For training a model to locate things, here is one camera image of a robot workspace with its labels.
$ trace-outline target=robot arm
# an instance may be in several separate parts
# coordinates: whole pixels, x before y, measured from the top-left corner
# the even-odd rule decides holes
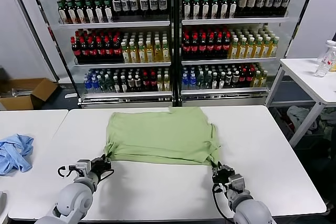
[[[58,174],[67,177],[75,170],[78,176],[74,179],[73,184],[63,188],[57,203],[46,216],[36,221],[36,224],[77,224],[85,217],[91,207],[92,195],[97,190],[98,183],[114,172],[111,169],[111,163],[106,160],[104,155],[92,161],[79,160],[76,165],[69,166],[67,176],[60,173],[60,170],[65,169],[64,166],[60,167]],[[108,171],[111,173],[102,179],[101,175]]]
[[[240,174],[226,166],[213,164],[213,194],[223,192],[228,199],[230,209],[235,212],[233,221],[235,224],[276,224],[267,206],[253,199],[250,191],[245,189],[245,180]]]

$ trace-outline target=white tabletop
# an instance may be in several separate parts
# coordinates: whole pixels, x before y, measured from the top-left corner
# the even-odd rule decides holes
[[[336,72],[328,72],[323,78],[313,76],[318,64],[316,59],[281,59],[287,74],[315,101],[336,105]]]
[[[0,139],[14,135],[27,135],[34,138],[34,149],[28,160],[32,169],[26,173],[16,170],[8,176],[0,176],[0,190],[5,192],[5,198],[0,200],[0,223],[6,221],[7,213],[13,202],[12,193],[16,185],[24,182],[27,175],[33,172],[39,156],[52,139],[68,110],[33,110],[33,111],[0,111]]]
[[[218,128],[221,160],[241,173],[247,189],[274,216],[325,212],[316,191],[281,130],[264,106],[203,107]],[[71,110],[27,182],[15,193],[13,219],[38,219],[50,210],[62,188],[57,168],[102,154],[113,112],[158,112],[167,108]],[[209,166],[113,162],[115,173],[93,195],[86,221],[190,220],[220,218],[213,202]],[[218,195],[225,215],[233,213]]]

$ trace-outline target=light blue cloth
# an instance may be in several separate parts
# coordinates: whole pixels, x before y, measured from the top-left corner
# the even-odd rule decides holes
[[[15,134],[0,140],[0,175],[9,173],[13,168],[26,172],[32,165],[23,157],[33,151],[33,138]]]

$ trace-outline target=white side table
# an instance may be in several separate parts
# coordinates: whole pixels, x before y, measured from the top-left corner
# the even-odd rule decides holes
[[[313,76],[318,66],[316,59],[281,59],[280,62],[281,67],[266,99],[265,106],[271,105],[285,73],[316,102],[289,141],[290,145],[295,147],[321,111],[326,107],[336,106],[336,72],[329,72],[323,78]]]

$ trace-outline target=clear plastic bottle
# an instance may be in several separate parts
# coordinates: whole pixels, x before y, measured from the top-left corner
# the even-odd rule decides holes
[[[336,59],[336,47],[332,47],[322,58],[322,61],[317,67],[314,76],[324,77],[335,63],[335,59]]]

